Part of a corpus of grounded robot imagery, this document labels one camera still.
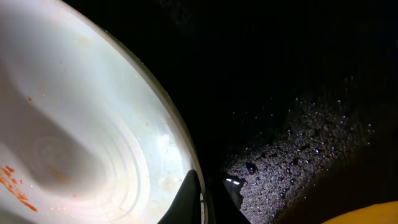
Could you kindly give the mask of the green plate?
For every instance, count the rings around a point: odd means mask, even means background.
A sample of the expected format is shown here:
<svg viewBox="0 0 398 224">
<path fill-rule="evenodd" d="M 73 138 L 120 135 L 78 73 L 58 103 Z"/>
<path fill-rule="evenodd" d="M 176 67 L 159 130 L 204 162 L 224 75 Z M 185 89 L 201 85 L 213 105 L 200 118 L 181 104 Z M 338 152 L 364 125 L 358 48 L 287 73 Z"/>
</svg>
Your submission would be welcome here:
<svg viewBox="0 0 398 224">
<path fill-rule="evenodd" d="M 206 187 L 167 92 L 62 1 L 1 2 L 1 222 L 158 223 L 187 172 Z"/>
</svg>

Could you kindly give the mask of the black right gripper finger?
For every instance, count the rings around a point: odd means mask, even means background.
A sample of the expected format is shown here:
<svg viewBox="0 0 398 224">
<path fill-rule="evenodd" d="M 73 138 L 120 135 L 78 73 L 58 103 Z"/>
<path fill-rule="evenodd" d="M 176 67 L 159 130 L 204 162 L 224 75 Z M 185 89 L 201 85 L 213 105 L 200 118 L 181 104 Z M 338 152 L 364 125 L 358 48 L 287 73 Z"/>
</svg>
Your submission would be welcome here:
<svg viewBox="0 0 398 224">
<path fill-rule="evenodd" d="M 201 187 L 195 170 L 187 172 L 170 208 L 158 224 L 200 224 Z"/>
</svg>

